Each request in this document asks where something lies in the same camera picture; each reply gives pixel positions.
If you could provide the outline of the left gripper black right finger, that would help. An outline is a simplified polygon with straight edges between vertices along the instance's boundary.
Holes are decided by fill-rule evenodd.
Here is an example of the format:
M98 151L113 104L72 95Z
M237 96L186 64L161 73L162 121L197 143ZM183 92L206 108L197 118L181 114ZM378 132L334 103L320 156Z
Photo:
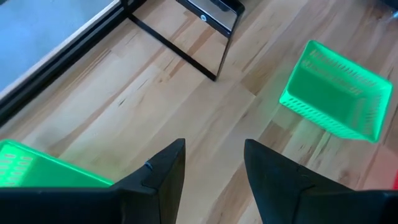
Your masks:
M398 190L352 190L253 139L244 163L263 224L398 224Z

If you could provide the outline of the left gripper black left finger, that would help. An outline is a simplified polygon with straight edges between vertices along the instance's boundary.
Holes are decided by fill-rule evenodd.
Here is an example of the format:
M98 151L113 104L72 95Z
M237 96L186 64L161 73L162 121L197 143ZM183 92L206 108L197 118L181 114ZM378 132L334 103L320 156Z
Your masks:
M109 187L0 187L0 224L175 224L185 155L176 139Z

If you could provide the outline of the green plastic slotted basket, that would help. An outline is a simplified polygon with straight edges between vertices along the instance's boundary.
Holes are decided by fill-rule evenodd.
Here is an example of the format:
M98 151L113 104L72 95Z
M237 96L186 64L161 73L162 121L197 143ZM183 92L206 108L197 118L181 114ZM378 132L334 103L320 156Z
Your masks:
M109 187L114 182L12 140L0 141L0 187Z
M279 102L339 138L375 143L392 91L389 80L310 40Z

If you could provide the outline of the wooden shelf with black frame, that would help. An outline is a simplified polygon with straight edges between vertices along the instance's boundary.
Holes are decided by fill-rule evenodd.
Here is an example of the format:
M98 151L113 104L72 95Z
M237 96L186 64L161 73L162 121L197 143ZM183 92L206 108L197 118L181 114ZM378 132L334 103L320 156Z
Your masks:
M234 32L245 12L245 6L240 0L176 0L180 5L192 12L203 22L214 28L217 32L227 38L226 47L224 48L223 56L217 73L213 73L197 62L194 58L189 56L183 50L167 40L160 33L145 24L142 20L133 15L134 11L139 9L147 0L119 0L127 17L130 21L135 23L138 27L145 30L153 38L164 44L171 51L183 58L190 65L202 72L207 78L214 82L220 76L224 61L228 54L232 43Z

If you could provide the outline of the black table edge rail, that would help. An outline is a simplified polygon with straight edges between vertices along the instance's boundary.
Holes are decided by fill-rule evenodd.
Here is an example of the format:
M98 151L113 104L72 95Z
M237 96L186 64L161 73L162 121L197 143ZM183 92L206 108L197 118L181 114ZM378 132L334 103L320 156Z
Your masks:
M137 10L145 0L115 0L71 38L31 67L22 77L0 92L0 127L63 75L99 41L127 18L125 9Z

